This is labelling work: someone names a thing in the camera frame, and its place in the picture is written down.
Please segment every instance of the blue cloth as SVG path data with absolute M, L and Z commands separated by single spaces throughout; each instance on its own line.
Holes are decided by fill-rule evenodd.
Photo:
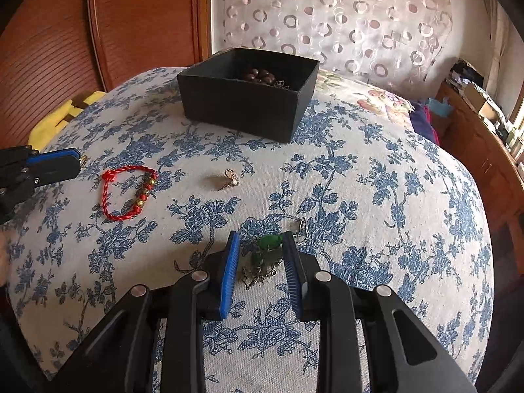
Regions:
M 193 123 L 177 72 L 138 75 L 69 123 L 48 150 L 77 147 L 90 160 L 78 178 L 40 188 L 9 226 L 9 296 L 43 370 L 52 376 L 133 285 L 175 283 L 223 249 L 231 230 L 240 235 L 242 267 L 260 236 L 296 230 L 304 217 L 310 236 L 300 250 L 352 286 L 390 285 L 474 381 L 493 270 L 483 206 L 462 164 L 321 93 L 291 144 Z M 159 181 L 139 216 L 110 222 L 100 176 L 127 164 L 158 170 Z M 229 168 L 240 185 L 218 191 Z M 111 184 L 111 211 L 127 211 L 140 174 Z M 237 282 L 228 319 L 203 328 L 207 389 L 314 391 L 318 341 L 319 325 L 294 317 L 282 265 L 249 291 Z M 161 357 L 160 339 L 155 389 Z M 363 347 L 361 358 L 366 387 Z
M 413 111 L 409 112 L 409 119 L 415 133 L 421 135 L 430 142 L 438 144 L 435 139 L 435 130 L 431 127 L 431 123 L 428 120 L 424 105 L 418 102 L 411 102 Z
M 436 99 L 429 98 L 426 105 L 428 106 L 431 112 L 437 114 L 440 117 L 446 118 L 453 110 L 453 106 L 447 103 L 447 100 L 447 96 L 444 98 L 444 101 L 442 102 L 439 102 Z

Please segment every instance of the yellow cloth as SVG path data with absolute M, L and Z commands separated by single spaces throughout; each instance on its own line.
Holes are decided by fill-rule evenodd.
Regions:
M 95 91 L 91 96 L 84 99 L 84 103 L 93 104 L 104 95 L 105 93 L 103 91 Z M 27 144 L 31 145 L 33 149 L 41 151 L 51 142 L 53 137 L 69 124 L 69 122 L 64 119 L 67 115 L 76 117 L 82 111 L 83 109 L 73 106 L 72 100 L 65 102 L 33 127 L 29 134 Z

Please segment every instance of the cardboard box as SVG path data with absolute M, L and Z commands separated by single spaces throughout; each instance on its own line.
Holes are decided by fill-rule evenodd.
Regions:
M 240 80 L 266 69 L 289 89 Z M 251 48 L 232 48 L 178 74 L 185 115 L 196 121 L 290 143 L 313 96 L 319 62 Z
M 497 112 L 489 102 L 491 98 L 485 91 L 477 90 L 477 87 L 473 83 L 469 83 L 464 89 L 464 95 L 472 104 L 472 109 L 479 115 L 486 117 L 492 122 L 495 122 L 498 119 Z

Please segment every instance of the jewelry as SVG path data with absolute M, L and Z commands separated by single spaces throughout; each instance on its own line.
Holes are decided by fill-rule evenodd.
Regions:
M 297 245 L 302 244 L 309 237 L 308 224 L 305 218 L 300 219 L 299 230 L 293 234 L 294 238 L 304 237 Z M 277 274 L 276 268 L 282 263 L 282 235 L 267 234 L 257 241 L 257 249 L 251 252 L 250 269 L 242 268 L 242 282 L 246 291 L 257 283 L 264 283 L 267 278 Z
M 87 155 L 82 155 L 79 159 L 80 169 L 83 169 L 88 161 L 89 161 L 89 157 Z
M 224 184 L 224 186 L 222 186 L 220 189 L 218 189 L 219 191 L 221 191 L 222 189 L 226 189 L 227 187 L 238 186 L 240 184 L 240 181 L 238 180 L 238 177 L 236 176 L 233 170 L 227 169 L 225 171 L 225 176 L 229 179 L 229 181 L 226 184 Z
M 123 173 L 124 171 L 133 170 L 142 170 L 149 173 L 149 179 L 146 180 L 146 182 L 143 184 L 142 192 L 131 207 L 131 210 L 121 216 L 114 216 L 107 210 L 107 190 L 109 188 L 109 184 L 115 181 L 117 174 Z M 141 213 L 142 207 L 146 203 L 147 197 L 151 193 L 151 190 L 158 180 L 158 173 L 155 170 L 147 168 L 143 165 L 126 165 L 117 168 L 116 170 L 107 170 L 104 174 L 102 174 L 102 179 L 104 180 L 104 193 L 102 194 L 102 210 L 104 211 L 104 215 L 111 221 L 122 221 L 129 220 L 130 218 L 133 218 Z
M 242 80 L 250 83 L 266 84 L 277 88 L 289 88 L 288 86 L 284 86 L 284 81 L 277 81 L 274 75 L 267 69 L 258 70 L 256 68 L 251 68 L 244 73 Z

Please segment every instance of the wooden cabinet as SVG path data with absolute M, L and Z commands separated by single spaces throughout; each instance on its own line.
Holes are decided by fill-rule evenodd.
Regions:
M 24 0 L 0 31 L 0 148 L 65 101 L 211 48 L 211 0 Z
M 441 138 L 442 149 L 457 158 L 471 173 L 482 198 L 492 236 L 507 225 L 520 274 L 524 274 L 524 182 L 515 161 L 501 140 L 473 112 L 462 97 L 442 83 L 436 99 L 454 107 L 451 125 Z

